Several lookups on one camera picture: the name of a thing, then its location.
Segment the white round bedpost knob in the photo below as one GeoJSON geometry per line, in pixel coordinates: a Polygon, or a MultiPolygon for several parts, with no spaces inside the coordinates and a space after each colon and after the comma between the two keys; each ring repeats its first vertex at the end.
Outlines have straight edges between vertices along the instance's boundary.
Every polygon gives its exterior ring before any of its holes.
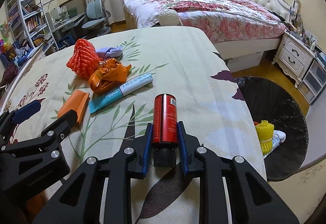
{"type": "Polygon", "coordinates": [[[160,26],[183,26],[178,13],[173,9],[163,10],[159,14],[160,26]]]}

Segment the orange crumpled ribbon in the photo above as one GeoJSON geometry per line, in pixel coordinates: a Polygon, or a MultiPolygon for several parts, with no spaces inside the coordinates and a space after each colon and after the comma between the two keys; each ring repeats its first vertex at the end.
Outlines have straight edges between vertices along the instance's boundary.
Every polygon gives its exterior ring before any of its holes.
{"type": "Polygon", "coordinates": [[[88,79],[90,89],[102,95],[126,83],[131,65],[124,66],[115,58],[100,62],[99,69],[88,79]]]}

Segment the red cylindrical can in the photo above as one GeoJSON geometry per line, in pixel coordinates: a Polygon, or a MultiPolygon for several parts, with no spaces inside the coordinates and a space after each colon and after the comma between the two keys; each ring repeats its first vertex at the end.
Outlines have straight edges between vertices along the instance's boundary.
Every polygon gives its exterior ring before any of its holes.
{"type": "Polygon", "coordinates": [[[176,165],[177,106],[176,98],[171,94],[155,97],[152,146],[155,167],[176,165]]]}

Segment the yellow foam fruit net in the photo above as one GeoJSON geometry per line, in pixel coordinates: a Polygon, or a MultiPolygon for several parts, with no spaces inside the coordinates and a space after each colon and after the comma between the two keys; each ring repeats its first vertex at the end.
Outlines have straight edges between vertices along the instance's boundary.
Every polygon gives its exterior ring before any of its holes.
{"type": "Polygon", "coordinates": [[[267,155],[272,150],[272,140],[274,125],[267,120],[262,120],[261,123],[255,125],[256,133],[260,142],[260,147],[263,155],[267,155]]]}

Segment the plastic drawer unit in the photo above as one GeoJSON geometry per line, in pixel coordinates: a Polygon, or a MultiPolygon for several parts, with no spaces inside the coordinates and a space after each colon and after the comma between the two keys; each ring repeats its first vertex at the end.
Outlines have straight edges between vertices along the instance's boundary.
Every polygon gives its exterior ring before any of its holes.
{"type": "Polygon", "coordinates": [[[298,90],[309,105],[318,98],[325,87],[325,67],[315,58],[304,75],[298,90]]]}

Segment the orange folded paper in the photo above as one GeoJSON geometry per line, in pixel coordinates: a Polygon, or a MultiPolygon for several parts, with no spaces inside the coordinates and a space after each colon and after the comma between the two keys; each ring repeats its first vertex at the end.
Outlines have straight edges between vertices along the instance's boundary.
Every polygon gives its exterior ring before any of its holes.
{"type": "Polygon", "coordinates": [[[77,124],[80,125],[82,123],[88,100],[89,93],[80,91],[78,89],[75,90],[58,111],[57,117],[61,117],[69,110],[74,110],[77,113],[77,124]]]}

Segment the bed with floral quilt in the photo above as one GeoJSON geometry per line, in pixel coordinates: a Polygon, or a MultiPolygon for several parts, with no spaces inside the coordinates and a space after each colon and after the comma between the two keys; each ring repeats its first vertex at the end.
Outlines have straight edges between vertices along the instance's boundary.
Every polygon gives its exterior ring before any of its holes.
{"type": "Polygon", "coordinates": [[[183,26],[202,30],[231,72],[257,66],[277,49],[286,30],[282,18],[249,0],[123,0],[131,28],[160,26],[159,14],[175,10],[183,26]]]}

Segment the white bookshelf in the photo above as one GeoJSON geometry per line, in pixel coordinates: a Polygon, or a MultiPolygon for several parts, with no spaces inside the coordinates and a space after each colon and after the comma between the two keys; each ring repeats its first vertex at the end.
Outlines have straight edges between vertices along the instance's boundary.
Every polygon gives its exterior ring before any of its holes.
{"type": "Polygon", "coordinates": [[[58,51],[42,0],[5,0],[4,4],[15,41],[28,47],[41,47],[44,55],[58,51]]]}

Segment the red foam fruit net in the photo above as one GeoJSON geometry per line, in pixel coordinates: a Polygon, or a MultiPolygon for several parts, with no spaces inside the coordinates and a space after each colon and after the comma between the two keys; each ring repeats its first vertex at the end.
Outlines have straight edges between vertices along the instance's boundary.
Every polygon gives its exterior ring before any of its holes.
{"type": "Polygon", "coordinates": [[[66,66],[81,79],[88,80],[98,70],[101,61],[102,59],[96,53],[92,43],[86,39],[78,39],[74,45],[72,57],[68,60],[66,66]]]}

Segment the study desk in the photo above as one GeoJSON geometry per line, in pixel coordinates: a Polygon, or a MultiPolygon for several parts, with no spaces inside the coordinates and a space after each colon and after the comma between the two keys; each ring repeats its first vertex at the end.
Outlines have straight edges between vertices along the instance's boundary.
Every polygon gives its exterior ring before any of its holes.
{"type": "Polygon", "coordinates": [[[86,17],[85,12],[69,18],[63,22],[60,22],[60,25],[54,25],[53,20],[49,12],[45,13],[46,21],[50,28],[50,31],[54,37],[55,42],[58,44],[59,40],[63,38],[66,34],[70,33],[74,40],[77,40],[75,27],[78,26],[86,17]]]}

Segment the black trash bag bin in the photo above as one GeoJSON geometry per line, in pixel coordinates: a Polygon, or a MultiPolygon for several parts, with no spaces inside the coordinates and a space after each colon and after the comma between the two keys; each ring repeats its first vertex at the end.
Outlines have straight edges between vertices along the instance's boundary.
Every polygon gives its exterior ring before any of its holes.
{"type": "Polygon", "coordinates": [[[308,128],[298,103],[277,83],[261,77],[235,79],[253,121],[266,120],[286,139],[264,158],[268,181],[282,181],[295,174],[308,149],[308,128]]]}

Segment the white nightstand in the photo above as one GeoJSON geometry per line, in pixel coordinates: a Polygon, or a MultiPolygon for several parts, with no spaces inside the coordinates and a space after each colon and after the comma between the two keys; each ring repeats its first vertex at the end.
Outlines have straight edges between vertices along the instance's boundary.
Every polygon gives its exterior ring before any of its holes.
{"type": "Polygon", "coordinates": [[[289,31],[285,31],[272,64],[277,63],[283,73],[295,81],[295,88],[298,88],[315,57],[314,51],[289,31]]]}

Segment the floral bedspread table cover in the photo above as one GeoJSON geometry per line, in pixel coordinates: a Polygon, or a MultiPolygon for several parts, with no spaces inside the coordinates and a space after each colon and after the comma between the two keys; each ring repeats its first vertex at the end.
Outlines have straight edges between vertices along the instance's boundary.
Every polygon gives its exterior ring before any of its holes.
{"type": "MultiPolygon", "coordinates": [[[[159,94],[176,98],[177,124],[183,122],[186,133],[198,138],[200,145],[222,158],[244,157],[265,180],[264,159],[246,102],[203,31],[163,26],[88,41],[96,50],[122,45],[123,55],[115,59],[124,66],[131,65],[127,81],[148,73],[153,81],[91,114],[89,103],[101,95],[94,94],[88,80],[66,66],[74,46],[33,64],[13,87],[10,107],[2,110],[11,112],[34,100],[42,100],[41,109],[21,124],[1,125],[1,151],[3,146],[39,138],[58,119],[58,111],[75,90],[89,93],[82,123],[76,124],[61,143],[70,172],[39,193],[46,196],[46,203],[89,157],[113,157],[131,140],[144,136],[147,125],[153,126],[154,101],[159,94]]],[[[155,167],[151,136],[146,177],[131,180],[131,223],[199,223],[199,199],[200,179],[184,175],[179,141],[176,165],[155,167]]],[[[1,201],[1,223],[26,221],[30,210],[30,199],[1,201]]]]}

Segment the grey desk chair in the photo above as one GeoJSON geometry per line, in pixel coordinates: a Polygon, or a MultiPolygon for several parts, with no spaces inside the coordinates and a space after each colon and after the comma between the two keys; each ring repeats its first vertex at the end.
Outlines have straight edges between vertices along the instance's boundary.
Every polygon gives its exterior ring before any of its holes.
{"type": "Polygon", "coordinates": [[[87,4],[86,15],[88,22],[83,24],[82,29],[87,30],[86,39],[111,33],[109,26],[110,11],[105,8],[105,0],[94,0],[87,4]]]}

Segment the purple crumpled cloth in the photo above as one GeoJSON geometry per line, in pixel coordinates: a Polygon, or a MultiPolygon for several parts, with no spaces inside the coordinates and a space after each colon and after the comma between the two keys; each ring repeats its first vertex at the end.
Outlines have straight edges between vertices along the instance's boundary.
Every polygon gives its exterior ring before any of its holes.
{"type": "Polygon", "coordinates": [[[96,50],[96,54],[103,60],[117,58],[123,55],[123,47],[122,45],[115,47],[103,47],[96,50]]]}

